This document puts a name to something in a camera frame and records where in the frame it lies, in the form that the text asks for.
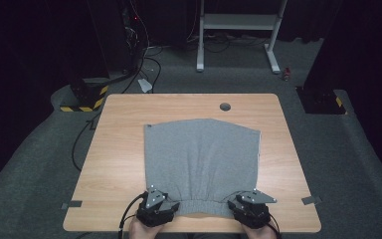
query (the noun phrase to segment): gray cloth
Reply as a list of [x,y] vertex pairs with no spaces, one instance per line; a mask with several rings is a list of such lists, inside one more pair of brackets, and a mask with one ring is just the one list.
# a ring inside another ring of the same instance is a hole
[[145,177],[179,201],[178,215],[232,217],[227,200],[256,187],[261,132],[215,119],[144,127]]

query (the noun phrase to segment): garment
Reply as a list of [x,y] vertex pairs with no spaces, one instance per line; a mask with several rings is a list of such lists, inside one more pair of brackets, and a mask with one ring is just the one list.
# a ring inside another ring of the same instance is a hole
[[179,201],[178,215],[233,217],[227,201],[256,187],[261,132],[216,119],[144,127],[145,177]]

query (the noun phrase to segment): person's left hand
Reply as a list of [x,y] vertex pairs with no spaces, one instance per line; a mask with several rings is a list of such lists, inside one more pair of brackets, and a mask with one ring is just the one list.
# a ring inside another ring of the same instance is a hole
[[130,239],[154,239],[157,233],[163,228],[164,225],[155,227],[148,227],[142,224],[136,217],[132,218],[129,224],[129,238]]

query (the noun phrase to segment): black round hole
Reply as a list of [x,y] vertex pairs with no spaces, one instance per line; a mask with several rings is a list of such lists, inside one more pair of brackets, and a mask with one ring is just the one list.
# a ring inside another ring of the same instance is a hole
[[227,103],[221,103],[220,104],[220,110],[224,111],[224,112],[227,112],[231,109],[231,105],[227,104]]

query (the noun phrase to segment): wooden table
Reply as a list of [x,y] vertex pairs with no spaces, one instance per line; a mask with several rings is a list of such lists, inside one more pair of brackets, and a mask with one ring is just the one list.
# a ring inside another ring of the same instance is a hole
[[[222,103],[231,109],[222,111]],[[314,205],[301,201],[310,192],[281,104],[272,94],[108,96],[72,199],[82,205],[68,209],[64,228],[117,231],[126,206],[146,190],[143,126],[190,119],[223,120],[259,129],[262,140],[257,188],[278,200],[268,206],[281,231],[319,231]],[[138,202],[129,214],[137,208]],[[234,219],[199,213],[176,216],[163,230],[241,232],[241,226]]]

